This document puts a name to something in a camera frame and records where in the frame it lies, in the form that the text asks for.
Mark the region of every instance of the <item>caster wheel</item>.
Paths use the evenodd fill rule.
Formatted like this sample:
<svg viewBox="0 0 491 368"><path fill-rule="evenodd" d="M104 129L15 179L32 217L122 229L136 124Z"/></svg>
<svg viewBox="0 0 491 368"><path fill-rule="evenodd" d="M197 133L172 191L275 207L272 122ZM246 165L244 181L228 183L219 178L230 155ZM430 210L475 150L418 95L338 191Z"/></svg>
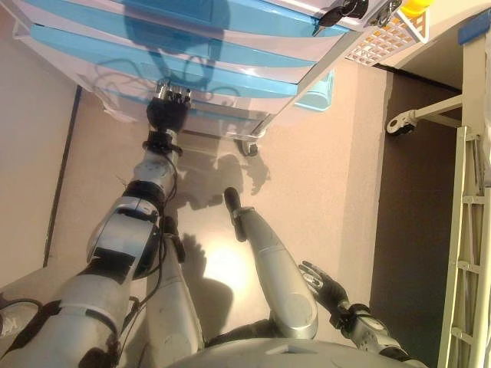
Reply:
<svg viewBox="0 0 491 368"><path fill-rule="evenodd" d="M258 145L251 142L241 140L237 142L239 144L239 150L245 157L254 157L258 154Z"/></svg>
<svg viewBox="0 0 491 368"><path fill-rule="evenodd" d="M412 132L417 125L417 119L414 118L414 110L400 113L394 119L387 123L385 130L389 136L399 136Z"/></svg>
<svg viewBox="0 0 491 368"><path fill-rule="evenodd" d="M408 133L411 133L416 127L412 124L407 124L407 125L404 125L403 127L397 129L396 131L394 132L387 132L387 135L389 136L400 136L402 134L408 134Z"/></svg>

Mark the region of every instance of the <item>beige floor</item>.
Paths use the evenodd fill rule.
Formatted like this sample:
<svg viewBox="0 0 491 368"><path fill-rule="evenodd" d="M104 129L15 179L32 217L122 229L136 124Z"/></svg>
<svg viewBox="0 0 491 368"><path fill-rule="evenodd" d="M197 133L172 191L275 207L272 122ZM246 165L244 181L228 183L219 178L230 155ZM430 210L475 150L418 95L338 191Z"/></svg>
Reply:
<svg viewBox="0 0 491 368"><path fill-rule="evenodd" d="M257 157L241 156L230 141L180 137L185 154L173 207L189 251L185 273L207 337L269 315L248 245L235 240L222 204L227 186L235 186L242 203L269 221L297 262L313 261L346 287L352 301L368 304L385 89L392 76L350 61L339 62L335 73L331 108L293 110L259 141ZM130 180L146 135L145 124L119 123L103 113L96 97L83 94L50 260L63 271L47 277L52 282L43 287L43 297L83 267L91 231ZM35 282L24 284L32 290ZM319 320L318 339L348 343L322 309Z"/></svg>

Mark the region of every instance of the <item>wire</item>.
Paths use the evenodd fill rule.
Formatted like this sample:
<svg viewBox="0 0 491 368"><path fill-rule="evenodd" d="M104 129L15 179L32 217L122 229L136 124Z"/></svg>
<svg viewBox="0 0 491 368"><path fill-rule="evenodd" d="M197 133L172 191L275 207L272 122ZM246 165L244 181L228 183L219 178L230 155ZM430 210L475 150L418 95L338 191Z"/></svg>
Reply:
<svg viewBox="0 0 491 368"><path fill-rule="evenodd" d="M143 357L145 356L145 351L147 351L147 348L148 348L148 343L145 343L145 345L143 345L143 349L141 350L140 359L138 360L137 368L141 368L141 363L143 362Z"/></svg>
<svg viewBox="0 0 491 368"><path fill-rule="evenodd" d="M38 307L38 311L40 311L43 308L43 304L40 301L36 301L35 299L31 299L31 298L28 298L28 297L21 297L19 299L14 299L13 301L8 301L7 303L3 304L0 307L0 311L2 309L5 309L7 307L10 307L10 306L12 306L14 304L18 304L18 303L30 303L30 304L34 304L36 307Z"/></svg>
<svg viewBox="0 0 491 368"><path fill-rule="evenodd" d="M163 264L163 261L164 261L165 256L166 256L166 252L164 251L164 243L165 243L166 233L163 230L163 226L164 226L163 222L164 222L165 216L163 213L165 212L165 208L167 206L167 203L176 196L176 193L177 193L177 177L178 177L176 165L174 165L174 163L172 162L172 160L169 157L167 157L167 156L164 156L164 157L167 160L167 162L169 162L169 164L173 168L174 183L173 183L172 189L169 192L169 195L167 196L166 200L163 203L162 216L160 217L160 224L159 224L160 225L160 242L159 242L159 254L158 254L159 264L153 270L149 271L147 276L150 276L152 273L154 273L157 270L159 271L159 275L158 275L157 283L155 284L155 287L141 302L139 302L135 297L132 297L136 300L132 299L133 300L133 306L131 308L130 313L124 319L123 328L121 329L121 334L123 334L123 332L125 331L126 327L130 323L130 321L131 321L131 325L128 328L128 332L127 332L126 337L124 338L124 342L121 345L120 355L117 359L118 362L119 362L121 356L123 355L124 347L126 346L126 343L128 341L128 337L130 336L131 330L133 329L135 323L137 322L138 316L140 316L140 313L143 311L143 309L145 309L147 307L148 301L159 290L160 284L162 283L162 264Z"/></svg>
<svg viewBox="0 0 491 368"><path fill-rule="evenodd" d="M124 352L124 347L126 346L126 343L128 342L128 337L130 336L130 333L131 333L131 330L133 329L135 323L137 322L137 319L138 319L138 316L140 316L140 313L143 311L143 309L145 309L146 305L142 306L137 314L135 315L134 319L133 319L133 322L131 322L131 325L130 325L130 328L128 329L128 332L126 334L126 337L124 338L124 342L123 344L121 345L121 349L120 349L120 354L119 356L117 357L117 365L120 363L120 359L121 359L121 356L123 356L123 352Z"/></svg>

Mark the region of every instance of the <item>blue plastic container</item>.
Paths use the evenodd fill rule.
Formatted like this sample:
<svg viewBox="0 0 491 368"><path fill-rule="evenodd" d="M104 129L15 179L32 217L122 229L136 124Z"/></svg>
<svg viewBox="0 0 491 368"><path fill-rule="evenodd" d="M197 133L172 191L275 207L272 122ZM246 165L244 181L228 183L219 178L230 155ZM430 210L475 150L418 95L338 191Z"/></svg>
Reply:
<svg viewBox="0 0 491 368"><path fill-rule="evenodd" d="M333 89L334 71L330 71L328 75L315 84L314 88L305 92L300 100L295 102L295 105L313 111L326 111L331 106Z"/></svg>

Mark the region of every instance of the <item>wall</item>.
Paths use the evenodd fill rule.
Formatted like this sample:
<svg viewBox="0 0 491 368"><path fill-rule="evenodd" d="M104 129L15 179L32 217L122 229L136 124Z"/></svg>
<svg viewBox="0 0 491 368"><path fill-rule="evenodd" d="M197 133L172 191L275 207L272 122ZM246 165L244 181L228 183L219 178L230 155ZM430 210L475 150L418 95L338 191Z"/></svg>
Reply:
<svg viewBox="0 0 491 368"><path fill-rule="evenodd" d="M0 287L42 267L76 87L13 25L0 6Z"/></svg>

